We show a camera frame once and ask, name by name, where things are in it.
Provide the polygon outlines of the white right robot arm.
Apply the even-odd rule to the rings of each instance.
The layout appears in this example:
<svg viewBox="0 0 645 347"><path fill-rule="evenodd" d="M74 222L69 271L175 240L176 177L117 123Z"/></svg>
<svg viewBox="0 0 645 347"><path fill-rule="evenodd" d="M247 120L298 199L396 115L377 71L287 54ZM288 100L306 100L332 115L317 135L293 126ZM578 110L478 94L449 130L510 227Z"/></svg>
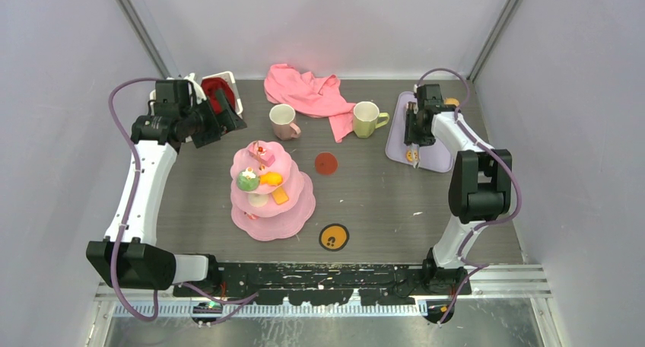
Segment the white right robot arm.
<svg viewBox="0 0 645 347"><path fill-rule="evenodd" d="M451 218L420 272L424 288L441 294L465 279L464 258L481 229L509 210L512 157L473 132L459 108L445 103L437 84L415 87L405 111L404 143L413 164L420 161L420 148L439 143L454 160L448 190Z"/></svg>

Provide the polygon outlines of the green frog macaron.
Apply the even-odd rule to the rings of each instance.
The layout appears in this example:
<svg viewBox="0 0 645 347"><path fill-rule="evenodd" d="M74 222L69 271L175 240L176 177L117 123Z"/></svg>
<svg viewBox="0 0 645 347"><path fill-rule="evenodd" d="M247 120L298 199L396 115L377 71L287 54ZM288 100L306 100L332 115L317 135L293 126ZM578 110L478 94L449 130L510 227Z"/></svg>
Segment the green frog macaron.
<svg viewBox="0 0 645 347"><path fill-rule="evenodd" d="M237 174L237 188L244 192L252 192L256 190L259 187L260 182L261 180L259 175L252 167L247 167Z"/></svg>

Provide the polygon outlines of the orange wafer bar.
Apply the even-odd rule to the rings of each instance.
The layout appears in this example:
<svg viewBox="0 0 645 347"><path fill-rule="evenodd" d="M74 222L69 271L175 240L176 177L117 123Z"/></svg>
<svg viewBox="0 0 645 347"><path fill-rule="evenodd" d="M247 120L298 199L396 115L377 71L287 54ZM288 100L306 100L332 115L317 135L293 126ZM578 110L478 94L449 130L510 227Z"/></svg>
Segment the orange wafer bar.
<svg viewBox="0 0 645 347"><path fill-rule="evenodd" d="M283 205L289 201L289 196L282 186L271 192L271 195L276 205Z"/></svg>

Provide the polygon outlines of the pink mug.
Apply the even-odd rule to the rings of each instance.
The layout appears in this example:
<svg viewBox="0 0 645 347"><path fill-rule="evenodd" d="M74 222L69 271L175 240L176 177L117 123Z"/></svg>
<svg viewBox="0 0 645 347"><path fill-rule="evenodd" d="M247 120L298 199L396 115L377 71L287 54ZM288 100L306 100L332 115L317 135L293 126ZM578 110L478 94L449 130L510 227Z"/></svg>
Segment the pink mug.
<svg viewBox="0 0 645 347"><path fill-rule="evenodd" d="M301 129L296 124L296 110L287 104L276 104L269 111L274 134L282 141L300 138Z"/></svg>

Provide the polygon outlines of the orange fish-shaped cookie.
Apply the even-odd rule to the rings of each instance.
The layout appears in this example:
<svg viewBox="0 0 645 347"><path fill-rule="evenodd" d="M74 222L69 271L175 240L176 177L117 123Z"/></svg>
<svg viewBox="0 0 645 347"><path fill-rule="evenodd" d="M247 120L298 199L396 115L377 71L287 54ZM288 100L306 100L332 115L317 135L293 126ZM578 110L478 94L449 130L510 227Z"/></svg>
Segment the orange fish-shaped cookie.
<svg viewBox="0 0 645 347"><path fill-rule="evenodd" d="M280 186L284 182L283 176L277 172L268 172L261 174L259 179L261 186Z"/></svg>

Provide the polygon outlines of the pink cherry cake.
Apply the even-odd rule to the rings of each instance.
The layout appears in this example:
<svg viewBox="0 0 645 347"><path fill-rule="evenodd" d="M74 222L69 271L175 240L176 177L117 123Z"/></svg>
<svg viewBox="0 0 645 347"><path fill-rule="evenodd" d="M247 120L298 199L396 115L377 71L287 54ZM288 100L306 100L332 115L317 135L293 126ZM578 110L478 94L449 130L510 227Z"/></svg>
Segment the pink cherry cake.
<svg viewBox="0 0 645 347"><path fill-rule="evenodd" d="M274 154L262 146L259 141L252 142L248 151L251 157L259 163L260 167L270 167L275 162Z"/></svg>

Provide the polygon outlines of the green mug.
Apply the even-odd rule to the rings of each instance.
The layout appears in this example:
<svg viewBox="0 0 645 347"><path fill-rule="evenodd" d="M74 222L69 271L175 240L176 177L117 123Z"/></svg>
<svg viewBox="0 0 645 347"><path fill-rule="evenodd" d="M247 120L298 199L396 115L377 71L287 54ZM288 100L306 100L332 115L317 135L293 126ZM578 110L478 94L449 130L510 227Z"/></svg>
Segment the green mug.
<svg viewBox="0 0 645 347"><path fill-rule="evenodd" d="M371 101L356 103L353 109L353 131L358 138L368 138L378 128L385 126L390 115L381 112L380 108Z"/></svg>

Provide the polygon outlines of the white round cake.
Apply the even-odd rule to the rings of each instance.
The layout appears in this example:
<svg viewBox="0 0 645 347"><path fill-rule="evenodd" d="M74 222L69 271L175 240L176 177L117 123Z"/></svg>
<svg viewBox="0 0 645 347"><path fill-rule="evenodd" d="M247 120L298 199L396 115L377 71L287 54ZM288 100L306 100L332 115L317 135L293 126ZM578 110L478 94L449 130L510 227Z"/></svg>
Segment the white round cake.
<svg viewBox="0 0 645 347"><path fill-rule="evenodd" d="M253 208L261 208L265 206L268 201L269 201L269 195L268 194L257 194L257 193L249 193L247 195L247 200L249 204Z"/></svg>

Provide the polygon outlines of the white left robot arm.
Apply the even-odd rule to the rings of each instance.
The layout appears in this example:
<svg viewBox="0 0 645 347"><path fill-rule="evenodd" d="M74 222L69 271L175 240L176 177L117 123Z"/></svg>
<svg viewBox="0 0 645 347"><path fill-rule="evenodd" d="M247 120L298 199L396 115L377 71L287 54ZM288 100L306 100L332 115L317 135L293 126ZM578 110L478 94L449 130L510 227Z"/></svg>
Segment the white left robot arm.
<svg viewBox="0 0 645 347"><path fill-rule="evenodd" d="M246 128L237 107L233 90L221 78L200 84L189 78L157 80L147 113L130 130L117 126L131 151L129 173L103 239L86 249L108 286L161 291L191 282L204 296L219 291L222 277L215 256L157 247L157 217L182 144L191 141L201 148Z"/></svg>

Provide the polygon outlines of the metal serving tongs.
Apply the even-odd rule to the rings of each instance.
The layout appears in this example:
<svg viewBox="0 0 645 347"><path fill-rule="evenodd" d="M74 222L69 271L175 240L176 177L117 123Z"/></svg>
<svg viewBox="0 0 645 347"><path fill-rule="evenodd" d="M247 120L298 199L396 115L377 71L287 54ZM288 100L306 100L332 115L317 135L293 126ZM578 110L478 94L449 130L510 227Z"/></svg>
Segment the metal serving tongs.
<svg viewBox="0 0 645 347"><path fill-rule="evenodd" d="M411 145L409 150L408 150L408 159L411 162L411 165L413 166L414 169L418 168L419 166L419 153L418 153L418 146L417 145Z"/></svg>

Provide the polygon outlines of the pink three-tier dessert stand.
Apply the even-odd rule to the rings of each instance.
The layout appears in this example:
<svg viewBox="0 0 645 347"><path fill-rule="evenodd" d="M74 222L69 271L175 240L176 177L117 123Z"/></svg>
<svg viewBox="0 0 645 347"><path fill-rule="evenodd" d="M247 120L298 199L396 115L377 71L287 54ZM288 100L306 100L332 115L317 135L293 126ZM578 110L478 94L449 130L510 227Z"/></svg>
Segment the pink three-tier dessert stand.
<svg viewBox="0 0 645 347"><path fill-rule="evenodd" d="M275 162L270 167L260 167L248 151L252 142L236 152L230 168L232 221L255 240L270 241L293 237L314 213L316 199L313 194L313 182L306 173L300 170L296 161L280 143L258 141L274 154ZM238 189L237 174L247 167L252 167L259 176L268 172L280 173L284 180L280 186L287 192L289 201L283 205L275 204L271 192L280 186L259 185L252 192ZM268 194L269 201L261 208L253 208L247 200L249 193ZM244 212L258 215L259 218L251 220L244 215Z"/></svg>

